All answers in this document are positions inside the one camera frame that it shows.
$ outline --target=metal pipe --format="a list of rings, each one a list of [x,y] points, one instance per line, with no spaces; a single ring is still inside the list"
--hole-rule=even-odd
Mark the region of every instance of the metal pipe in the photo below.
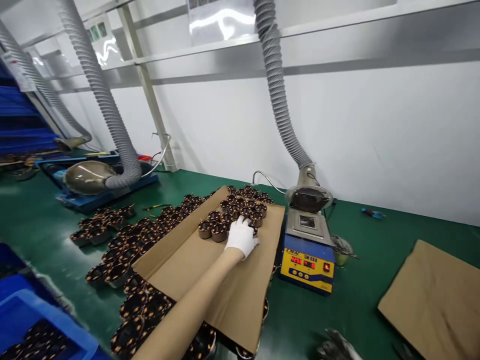
[[[253,177],[251,178],[251,185],[252,186],[257,185],[257,184],[255,184],[255,175],[256,174],[262,174],[265,177],[265,179],[267,179],[267,181],[270,183],[270,185],[272,185],[274,187],[275,190],[277,190],[281,194],[285,194],[285,191],[282,191],[278,187],[276,187],[274,185],[274,183],[270,180],[270,178],[263,171],[260,171],[260,170],[257,170],[253,173]]]

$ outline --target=gray glove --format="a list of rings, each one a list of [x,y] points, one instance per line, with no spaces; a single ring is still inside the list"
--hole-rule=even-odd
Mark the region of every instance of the gray glove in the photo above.
[[[331,341],[327,340],[317,349],[321,360],[362,360],[352,344],[337,330],[325,329]]]

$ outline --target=stacked stators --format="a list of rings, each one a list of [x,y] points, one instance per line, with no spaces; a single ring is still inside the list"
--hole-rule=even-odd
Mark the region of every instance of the stacked stators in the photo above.
[[[220,211],[211,211],[208,218],[198,224],[198,235],[202,239],[212,239],[221,243],[228,237],[230,225],[240,215],[250,219],[250,226],[253,228],[253,236],[258,234],[263,219],[267,217],[267,205],[273,204],[266,192],[259,192],[250,185],[236,189],[231,185],[228,187],[230,193],[225,200],[220,202]]]
[[[220,203],[220,211],[212,211],[208,219],[200,222],[199,232],[203,239],[212,238],[222,242],[227,239],[230,224],[239,215],[251,219],[250,226],[254,235],[262,226],[267,216],[267,206],[273,204],[269,195],[258,192],[245,185],[236,189],[228,187],[229,195]],[[201,197],[193,194],[184,196],[178,206],[167,205],[154,220],[141,218],[135,224],[128,224],[127,219],[136,215],[133,205],[119,210],[101,209],[91,218],[79,222],[80,230],[70,239],[79,247],[87,244],[101,244],[109,240],[108,250],[102,256],[102,262],[93,267],[85,279],[92,287],[98,289],[106,284],[113,288],[123,286],[127,295],[119,309],[123,323],[111,339],[111,351],[121,360],[131,359],[143,342],[175,305],[175,301],[161,293],[140,275],[136,274],[131,264],[144,255],[157,242],[178,226],[210,195]],[[268,314],[268,302],[265,299],[263,318]],[[204,323],[190,344],[183,360],[206,359],[215,349],[217,333]],[[253,355],[245,349],[234,346],[239,359],[252,359]]]
[[[214,193],[212,191],[205,197],[187,194],[179,206],[164,207],[154,221],[146,217],[133,226],[127,225],[110,241],[110,250],[105,253],[103,261],[124,254],[129,249],[129,252],[135,253],[128,257],[132,264]],[[140,275],[131,271],[128,276],[123,286],[127,298],[119,310],[123,323],[110,343],[111,351],[120,359],[130,359],[175,304],[173,299],[158,291]],[[216,338],[216,331],[204,323],[183,359],[205,359],[214,351]]]
[[[123,323],[111,339],[111,351],[119,359],[130,359],[149,337],[175,301],[151,286],[138,274],[128,279],[123,287],[127,294],[120,307]],[[215,349],[216,331],[206,323],[188,347],[183,360],[206,359]]]
[[[111,238],[111,232],[118,232],[127,223],[127,219],[135,215],[133,205],[122,207],[120,210],[108,208],[98,210],[94,216],[78,223],[80,230],[74,232],[70,240],[78,247],[102,244]]]
[[[0,355],[2,360],[64,360],[78,350],[77,345],[47,319],[40,319],[23,337],[22,343],[10,346]]]

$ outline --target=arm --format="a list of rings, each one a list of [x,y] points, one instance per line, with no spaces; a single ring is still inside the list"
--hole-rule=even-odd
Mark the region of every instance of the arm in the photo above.
[[[249,220],[231,224],[225,251],[170,310],[138,349],[133,360],[179,360],[197,334],[217,290],[230,270],[258,244]]]

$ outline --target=green workbench surface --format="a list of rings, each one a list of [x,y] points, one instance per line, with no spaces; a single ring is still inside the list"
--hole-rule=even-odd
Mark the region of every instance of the green workbench surface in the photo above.
[[[184,170],[159,173],[159,177],[161,184],[127,195],[113,205],[135,204],[138,219],[146,216],[141,208],[179,204],[187,193],[205,196],[222,185],[244,185]],[[275,203],[285,204],[283,195],[273,188],[260,185],[260,190],[267,191]],[[80,249],[71,243],[69,236],[85,216],[63,207],[55,199],[58,191],[41,173],[25,182],[1,174],[1,239],[38,274],[51,280],[70,302],[79,322],[104,349],[110,349],[110,339],[121,323],[119,307],[125,295],[122,289],[95,291],[86,284],[86,273],[101,261],[107,246]],[[415,241],[422,239],[480,267],[477,227],[388,209],[379,209],[386,218],[377,220],[362,214],[363,207],[338,201],[328,222],[330,231],[347,239],[360,257],[350,259],[345,268],[336,271],[331,296],[273,279],[257,359],[315,359],[312,355],[318,334],[323,335],[327,327],[340,331],[364,360],[395,359],[392,342],[400,342],[401,337],[377,305]],[[236,356],[219,346],[215,358]]]

